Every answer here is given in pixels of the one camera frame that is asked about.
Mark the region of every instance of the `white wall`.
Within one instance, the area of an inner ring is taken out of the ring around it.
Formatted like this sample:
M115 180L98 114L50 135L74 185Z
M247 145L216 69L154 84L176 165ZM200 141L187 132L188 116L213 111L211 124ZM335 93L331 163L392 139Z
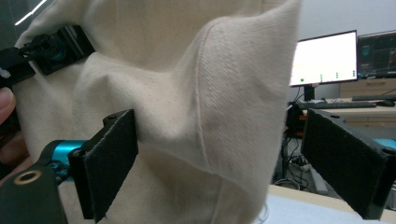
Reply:
M357 30L367 35L396 30L396 0L303 0L299 39ZM298 88L291 88L292 101ZM339 84L316 88L317 99L339 97Z

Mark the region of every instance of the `computer mouse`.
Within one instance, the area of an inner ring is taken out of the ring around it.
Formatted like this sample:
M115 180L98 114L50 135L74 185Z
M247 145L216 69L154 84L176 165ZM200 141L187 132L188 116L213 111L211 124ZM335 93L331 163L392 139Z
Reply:
M379 105L379 106L386 106L386 107L393 107L393 106L395 106L396 104L393 102L393 101L391 101L391 100L385 100L385 101L380 101L380 102L377 102L377 103L375 103L376 105Z

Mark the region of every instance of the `white cloth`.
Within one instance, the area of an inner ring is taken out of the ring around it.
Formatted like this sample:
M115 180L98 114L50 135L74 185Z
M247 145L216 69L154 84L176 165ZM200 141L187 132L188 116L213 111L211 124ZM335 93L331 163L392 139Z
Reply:
M299 5L55 1L17 46L79 24L96 52L15 87L33 158L133 108L140 154L101 223L252 222L280 149ZM72 187L61 186L69 222L92 223Z

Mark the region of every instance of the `computer monitor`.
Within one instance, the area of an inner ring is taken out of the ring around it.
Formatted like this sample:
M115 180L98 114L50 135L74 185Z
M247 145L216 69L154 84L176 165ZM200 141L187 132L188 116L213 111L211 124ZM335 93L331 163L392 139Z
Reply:
M294 53L290 86L304 86L307 100L315 98L313 90L306 92L312 85L356 80L356 47L356 31L299 41Z
M358 37L358 78L396 77L396 31Z

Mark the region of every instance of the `keyboard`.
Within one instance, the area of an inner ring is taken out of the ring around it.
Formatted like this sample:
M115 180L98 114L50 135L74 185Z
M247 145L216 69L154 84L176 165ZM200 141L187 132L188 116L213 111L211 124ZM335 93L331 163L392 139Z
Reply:
M361 95L361 96L352 96L352 101L374 101L374 100L396 101L396 94L392 94L392 95Z
M299 103L297 104L300 109L346 109L346 108L370 108L376 107L375 104L368 102L341 102L341 103Z

